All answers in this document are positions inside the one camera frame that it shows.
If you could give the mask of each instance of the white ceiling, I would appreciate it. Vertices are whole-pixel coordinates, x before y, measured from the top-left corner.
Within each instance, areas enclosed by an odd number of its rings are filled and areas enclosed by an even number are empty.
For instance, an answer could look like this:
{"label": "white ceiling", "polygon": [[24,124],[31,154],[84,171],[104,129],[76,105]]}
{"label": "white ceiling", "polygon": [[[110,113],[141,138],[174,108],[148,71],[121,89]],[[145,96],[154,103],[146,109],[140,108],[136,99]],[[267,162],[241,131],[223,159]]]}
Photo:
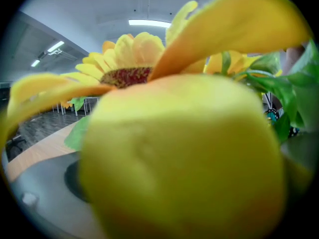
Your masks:
{"label": "white ceiling", "polygon": [[[26,5],[35,0],[28,0]],[[178,10],[190,0],[39,0],[37,13],[46,14],[48,8],[56,6],[68,13],[78,26],[83,30],[81,36],[91,36],[98,46],[102,46],[105,40],[116,41],[122,34],[131,33],[137,35],[147,31],[159,36],[163,41],[165,29],[161,27],[129,26],[129,19],[152,19],[171,22]],[[199,7],[210,0],[196,0]],[[64,28],[72,26],[66,21],[57,22]],[[30,25],[20,15],[11,25],[6,41],[3,43],[5,63],[1,66],[4,71],[0,75],[1,81],[14,81],[23,75],[50,71],[62,73],[74,70],[74,65],[80,63],[80,59],[86,55],[84,49],[71,41],[65,41],[62,50],[77,57],[74,62],[58,56],[47,56],[37,67],[30,67],[31,63],[40,53],[55,42],[67,36],[61,35],[45,26]]]}

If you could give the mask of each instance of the floor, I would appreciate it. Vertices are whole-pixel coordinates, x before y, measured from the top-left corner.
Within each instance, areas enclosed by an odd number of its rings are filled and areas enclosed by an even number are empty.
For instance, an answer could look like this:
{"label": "floor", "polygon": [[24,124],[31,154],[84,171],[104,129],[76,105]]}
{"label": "floor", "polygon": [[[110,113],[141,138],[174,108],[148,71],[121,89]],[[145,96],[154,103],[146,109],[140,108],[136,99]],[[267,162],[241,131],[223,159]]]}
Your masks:
{"label": "floor", "polygon": [[19,127],[19,134],[21,137],[16,140],[24,141],[19,142],[17,147],[10,148],[10,143],[7,145],[8,161],[10,162],[23,151],[46,138],[47,136],[59,131],[60,129],[80,120],[83,118],[84,112],[78,111],[78,116],[74,112],[67,111],[66,114],[55,112],[46,112],[33,116],[30,120],[22,123]]}

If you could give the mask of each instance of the ceiling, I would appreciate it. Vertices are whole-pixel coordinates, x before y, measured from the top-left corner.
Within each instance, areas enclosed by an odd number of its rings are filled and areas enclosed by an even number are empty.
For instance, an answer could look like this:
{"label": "ceiling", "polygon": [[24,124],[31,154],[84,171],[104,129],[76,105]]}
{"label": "ceiling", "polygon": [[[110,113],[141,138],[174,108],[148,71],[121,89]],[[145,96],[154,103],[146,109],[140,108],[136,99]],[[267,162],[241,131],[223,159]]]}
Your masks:
{"label": "ceiling", "polygon": [[[68,17],[54,23],[64,31],[52,31],[50,26],[43,23],[32,24],[31,21],[25,20],[19,11],[2,42],[0,82],[15,81],[24,75],[38,72],[63,73],[74,70],[74,66],[81,63],[87,52],[92,51],[83,49],[63,34],[72,33],[75,26],[81,28],[81,34],[77,38],[83,38],[82,44],[88,43],[90,37],[90,41],[96,42],[98,47],[101,47],[105,40],[115,42],[122,34],[137,35],[143,31],[159,36],[164,42],[165,28],[129,26],[128,20],[152,19],[171,22],[178,10],[188,1],[190,0],[27,0],[20,10],[23,12],[26,6],[32,4],[36,15],[43,14],[47,22],[57,14],[50,14],[50,10],[60,8],[61,14]],[[196,1],[199,7],[202,7],[210,0]],[[61,49],[74,56],[76,61],[47,55],[36,67],[30,66],[43,51],[59,40],[65,41]]]}

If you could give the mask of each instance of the ceiling light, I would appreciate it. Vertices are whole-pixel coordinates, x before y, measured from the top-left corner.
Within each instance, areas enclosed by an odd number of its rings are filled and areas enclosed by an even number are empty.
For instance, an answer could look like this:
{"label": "ceiling light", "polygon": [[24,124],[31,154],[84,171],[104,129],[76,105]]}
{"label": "ceiling light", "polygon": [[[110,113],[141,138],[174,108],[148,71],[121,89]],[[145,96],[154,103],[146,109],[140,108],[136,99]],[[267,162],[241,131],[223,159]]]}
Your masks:
{"label": "ceiling light", "polygon": [[58,47],[60,47],[64,42],[59,41],[57,44],[54,44],[51,48],[48,49],[48,52],[52,52],[53,50],[56,50]]}
{"label": "ceiling light", "polygon": [[144,25],[144,26],[161,26],[161,27],[170,27],[171,23],[157,20],[146,20],[146,19],[130,19],[130,25]]}
{"label": "ceiling light", "polygon": [[31,66],[32,66],[32,67],[35,67],[39,62],[40,62],[40,60],[37,59],[37,60],[35,60],[35,61],[32,63]]}

